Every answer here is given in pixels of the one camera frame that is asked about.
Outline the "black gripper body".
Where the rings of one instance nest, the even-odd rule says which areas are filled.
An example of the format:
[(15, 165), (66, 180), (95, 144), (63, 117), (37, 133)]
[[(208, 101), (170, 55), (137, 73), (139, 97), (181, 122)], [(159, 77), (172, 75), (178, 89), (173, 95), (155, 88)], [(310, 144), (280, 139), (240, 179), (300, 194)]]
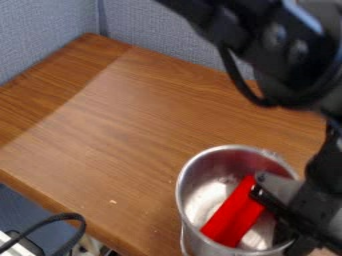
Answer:
[[(312, 237), (320, 245), (342, 256), (342, 197), (322, 191), (309, 181), (300, 181), (260, 171), (250, 197), (282, 218), (294, 231), (294, 240)], [(289, 256), (289, 247), (284, 255)]]

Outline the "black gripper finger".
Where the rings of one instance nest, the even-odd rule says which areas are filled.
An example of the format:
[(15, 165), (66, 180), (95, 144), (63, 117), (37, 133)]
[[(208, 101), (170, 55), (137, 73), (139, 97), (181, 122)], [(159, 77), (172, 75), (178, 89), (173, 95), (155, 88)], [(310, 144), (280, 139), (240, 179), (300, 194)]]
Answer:
[(308, 256), (318, 247), (320, 242), (306, 236), (301, 236), (289, 247), (289, 256)]
[(282, 219), (277, 219), (276, 229), (274, 229), (274, 245), (284, 245), (292, 243), (294, 240), (294, 231), (292, 230), (288, 222)]

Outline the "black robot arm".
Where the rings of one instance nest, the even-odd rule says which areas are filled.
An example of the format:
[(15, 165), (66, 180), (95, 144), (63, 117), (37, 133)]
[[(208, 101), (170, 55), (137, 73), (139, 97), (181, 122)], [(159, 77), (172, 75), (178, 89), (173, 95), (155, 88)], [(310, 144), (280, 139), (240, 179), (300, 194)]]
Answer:
[(326, 138), (305, 182), (280, 196), (260, 177), (252, 202), (278, 217), (286, 256), (342, 256), (342, 1), (155, 0), (218, 49), (241, 94), (262, 108), (310, 111)]

